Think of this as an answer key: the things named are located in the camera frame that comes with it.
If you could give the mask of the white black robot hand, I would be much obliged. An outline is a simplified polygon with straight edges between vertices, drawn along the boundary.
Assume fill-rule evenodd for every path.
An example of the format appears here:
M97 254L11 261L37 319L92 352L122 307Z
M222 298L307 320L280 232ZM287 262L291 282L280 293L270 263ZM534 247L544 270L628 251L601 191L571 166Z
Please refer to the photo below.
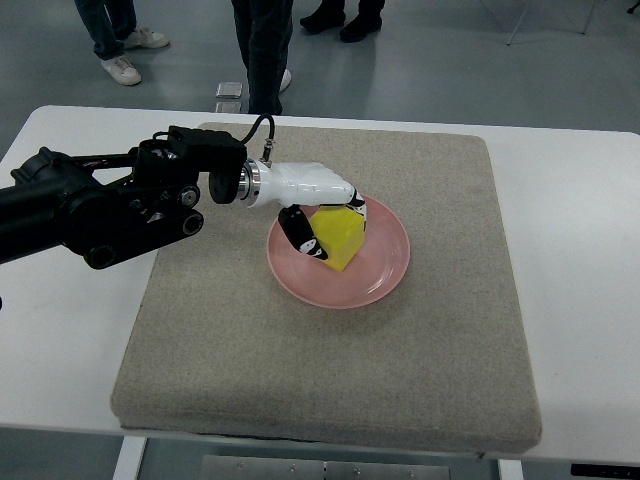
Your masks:
M278 223L294 249L318 260L334 260L328 245L321 241L302 211L309 207L345 207L367 218L364 197L348 181L317 162L285 162L269 166L249 159L240 174L236 200L258 207L269 202L282 206Z

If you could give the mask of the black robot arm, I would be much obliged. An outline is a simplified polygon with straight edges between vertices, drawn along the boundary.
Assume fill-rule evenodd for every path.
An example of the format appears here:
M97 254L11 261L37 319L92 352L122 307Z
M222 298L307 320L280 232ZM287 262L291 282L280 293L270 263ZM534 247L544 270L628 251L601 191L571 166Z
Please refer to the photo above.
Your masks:
M62 245L101 270L197 234L200 174L216 203L232 203L257 130L237 139L171 126L124 154L41 148L1 191L2 262Z

